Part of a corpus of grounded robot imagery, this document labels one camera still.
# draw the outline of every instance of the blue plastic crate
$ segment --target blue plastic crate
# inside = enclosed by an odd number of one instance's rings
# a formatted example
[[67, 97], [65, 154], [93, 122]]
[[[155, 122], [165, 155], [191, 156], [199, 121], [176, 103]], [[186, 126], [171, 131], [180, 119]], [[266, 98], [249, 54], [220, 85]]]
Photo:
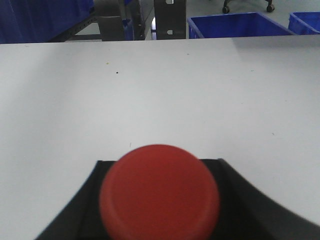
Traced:
[[0, 0], [0, 43], [47, 42], [87, 18], [93, 4], [93, 0]]
[[299, 35], [320, 34], [320, 12], [291, 12], [289, 29]]
[[293, 35], [259, 12], [197, 16], [187, 22], [190, 39]]

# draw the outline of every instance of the table surface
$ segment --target table surface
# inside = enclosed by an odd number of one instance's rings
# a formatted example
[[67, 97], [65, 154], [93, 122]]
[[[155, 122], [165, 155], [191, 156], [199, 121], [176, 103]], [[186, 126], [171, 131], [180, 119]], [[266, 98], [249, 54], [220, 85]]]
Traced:
[[224, 158], [320, 225], [320, 36], [0, 45], [0, 239], [34, 239], [97, 160]]

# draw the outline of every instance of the floor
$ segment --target floor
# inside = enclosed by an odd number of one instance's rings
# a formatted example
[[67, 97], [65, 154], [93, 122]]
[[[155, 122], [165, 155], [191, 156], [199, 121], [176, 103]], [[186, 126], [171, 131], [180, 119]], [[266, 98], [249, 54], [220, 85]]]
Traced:
[[[266, 10], [268, 2], [265, 0], [232, 0], [228, 6], [230, 13], [262, 12], [286, 28], [289, 25], [289, 13], [320, 11], [320, 0], [274, 0], [273, 4], [275, 10], [271, 13]], [[222, 14], [223, 5], [224, 0], [186, 0], [186, 17]], [[78, 34], [99, 33], [98, 24], [93, 23]], [[150, 33], [146, 40], [151, 40]]]

